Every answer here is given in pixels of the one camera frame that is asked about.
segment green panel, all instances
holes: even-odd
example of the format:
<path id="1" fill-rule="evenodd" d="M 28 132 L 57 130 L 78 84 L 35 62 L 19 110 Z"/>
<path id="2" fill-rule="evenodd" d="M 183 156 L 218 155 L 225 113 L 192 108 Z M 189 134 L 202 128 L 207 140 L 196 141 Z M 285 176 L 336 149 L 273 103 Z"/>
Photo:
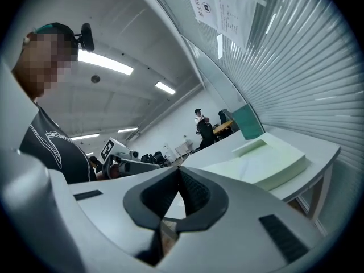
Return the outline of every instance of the green panel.
<path id="1" fill-rule="evenodd" d="M 233 112 L 233 118 L 245 139 L 255 139 L 264 134 L 264 129 L 250 104 Z"/>

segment paper sign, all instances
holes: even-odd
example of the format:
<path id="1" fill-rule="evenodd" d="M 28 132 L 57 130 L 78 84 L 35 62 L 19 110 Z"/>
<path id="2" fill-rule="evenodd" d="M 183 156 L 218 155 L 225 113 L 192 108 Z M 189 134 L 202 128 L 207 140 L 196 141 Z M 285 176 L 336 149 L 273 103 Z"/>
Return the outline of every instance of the paper sign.
<path id="1" fill-rule="evenodd" d="M 196 19 L 246 49 L 257 2 L 261 0 L 190 0 Z"/>

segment person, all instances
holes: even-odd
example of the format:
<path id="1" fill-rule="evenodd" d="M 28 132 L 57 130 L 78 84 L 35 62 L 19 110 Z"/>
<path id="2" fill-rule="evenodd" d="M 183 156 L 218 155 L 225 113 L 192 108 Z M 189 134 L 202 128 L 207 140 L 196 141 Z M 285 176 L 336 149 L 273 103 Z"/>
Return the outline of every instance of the person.
<path id="1" fill-rule="evenodd" d="M 197 131 L 202 136 L 202 142 L 200 144 L 200 149 L 211 146 L 215 140 L 216 136 L 210 124 L 210 119 L 201 113 L 201 109 L 195 109 L 195 123 L 197 126 Z"/>
<path id="2" fill-rule="evenodd" d="M 20 145 L 20 151 L 43 162 L 48 169 L 63 173 L 68 184 L 103 180 L 94 173 L 88 157 L 37 103 L 46 89 L 58 81 L 71 62 L 77 61 L 78 40 L 73 31 L 60 23 L 47 24 L 29 33 L 12 73 L 38 107 Z"/>
<path id="3" fill-rule="evenodd" d="M 102 171 L 102 163 L 95 156 L 91 156 L 89 159 L 91 166 L 95 169 L 95 173 Z"/>

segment ceiling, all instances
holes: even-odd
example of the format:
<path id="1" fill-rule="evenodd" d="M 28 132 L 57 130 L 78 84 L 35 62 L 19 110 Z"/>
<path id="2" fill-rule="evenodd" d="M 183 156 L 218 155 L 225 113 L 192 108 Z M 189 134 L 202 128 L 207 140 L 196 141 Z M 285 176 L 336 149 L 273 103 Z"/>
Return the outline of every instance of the ceiling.
<path id="1" fill-rule="evenodd" d="M 90 23 L 94 53 L 134 68 L 128 76 L 78 62 L 56 89 L 38 99 L 70 137 L 100 133 L 76 141 L 85 152 L 99 153 L 108 137 L 125 141 L 130 133 L 117 130 L 142 130 L 199 84 L 187 56 L 143 0 L 30 0 L 28 5 L 19 18 L 23 29 L 60 22 L 78 33 L 83 23 Z M 101 81 L 92 83 L 92 75 Z M 176 93 L 155 88 L 157 81 Z"/>

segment yellow table top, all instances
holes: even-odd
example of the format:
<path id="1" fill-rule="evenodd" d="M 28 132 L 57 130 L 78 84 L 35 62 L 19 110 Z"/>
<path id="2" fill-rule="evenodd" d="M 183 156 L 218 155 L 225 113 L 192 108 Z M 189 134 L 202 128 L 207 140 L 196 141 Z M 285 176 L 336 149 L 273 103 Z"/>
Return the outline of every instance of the yellow table top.
<path id="1" fill-rule="evenodd" d="M 218 127 L 216 127 L 214 129 L 214 134 L 218 134 L 220 131 L 223 131 L 224 129 L 226 129 L 227 127 L 229 127 L 230 125 L 233 124 L 234 121 L 227 121 L 221 125 L 219 125 Z"/>

